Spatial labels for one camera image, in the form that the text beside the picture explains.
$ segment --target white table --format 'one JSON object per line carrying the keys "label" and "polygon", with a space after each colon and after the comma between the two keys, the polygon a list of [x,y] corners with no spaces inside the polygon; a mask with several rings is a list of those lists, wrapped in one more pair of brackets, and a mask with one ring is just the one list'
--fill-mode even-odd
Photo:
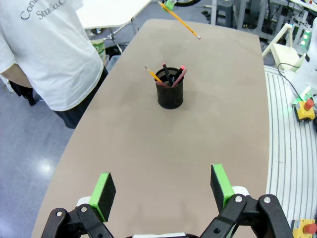
{"label": "white table", "polygon": [[83,0],[77,10],[85,29],[111,28],[126,25],[151,0]]}
{"label": "white table", "polygon": [[316,11],[317,12],[317,4],[312,2],[312,4],[309,4],[307,2],[302,2],[300,0],[291,0],[293,3],[298,4],[300,6],[306,7],[312,11]]}
{"label": "white table", "polygon": [[276,68],[265,66],[264,71],[270,121],[266,192],[277,196],[290,225],[294,219],[315,219],[317,133],[312,122],[296,121],[289,83]]}

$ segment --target black pen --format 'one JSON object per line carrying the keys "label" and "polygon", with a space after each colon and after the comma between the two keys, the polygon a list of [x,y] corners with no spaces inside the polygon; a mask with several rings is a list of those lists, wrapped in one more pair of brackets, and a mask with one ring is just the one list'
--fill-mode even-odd
{"label": "black pen", "polygon": [[177,73],[172,77],[173,83],[175,83],[175,80],[180,76],[184,69],[185,66],[182,65],[181,68],[177,71]]}
{"label": "black pen", "polygon": [[168,69],[167,69],[167,66],[166,66],[165,63],[163,64],[163,68],[164,68],[164,71],[165,71],[167,80],[168,80],[168,82],[169,82],[169,85],[172,86],[172,85],[173,85],[173,81],[171,80],[171,78],[170,78],[170,76],[169,76],[169,72],[168,72]]}

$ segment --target red button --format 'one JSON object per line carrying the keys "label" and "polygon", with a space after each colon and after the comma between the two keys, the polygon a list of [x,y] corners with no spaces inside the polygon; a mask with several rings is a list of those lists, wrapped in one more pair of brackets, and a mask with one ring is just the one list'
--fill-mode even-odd
{"label": "red button", "polygon": [[317,231],[317,225],[315,223],[304,226],[304,234],[315,234]]}
{"label": "red button", "polygon": [[312,99],[307,99],[307,101],[304,104],[304,108],[306,111],[308,111],[310,108],[312,108],[314,105],[314,101]]}

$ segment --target white t-shirt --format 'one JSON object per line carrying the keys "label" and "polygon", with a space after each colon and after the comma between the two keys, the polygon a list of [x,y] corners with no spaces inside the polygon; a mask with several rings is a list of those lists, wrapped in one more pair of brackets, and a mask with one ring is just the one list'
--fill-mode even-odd
{"label": "white t-shirt", "polygon": [[71,0],[0,1],[0,72],[15,62],[54,111],[77,106],[104,67]]}

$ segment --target chair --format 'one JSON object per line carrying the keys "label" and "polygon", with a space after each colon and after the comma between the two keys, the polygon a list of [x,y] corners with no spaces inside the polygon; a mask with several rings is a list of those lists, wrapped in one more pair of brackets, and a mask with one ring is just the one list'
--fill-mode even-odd
{"label": "chair", "polygon": [[[277,44],[278,40],[285,34],[287,30],[288,30],[290,46]],[[271,50],[276,66],[278,66],[280,63],[288,63],[288,64],[299,67],[305,58],[305,54],[301,58],[298,56],[296,50],[293,48],[292,36],[293,36],[293,26],[286,23],[282,27],[282,29],[277,33],[277,35],[274,37],[271,43],[267,46],[267,48],[263,51],[262,57],[264,58]],[[286,64],[280,65],[279,69],[290,70],[290,71],[297,70],[297,68],[294,68]]]}

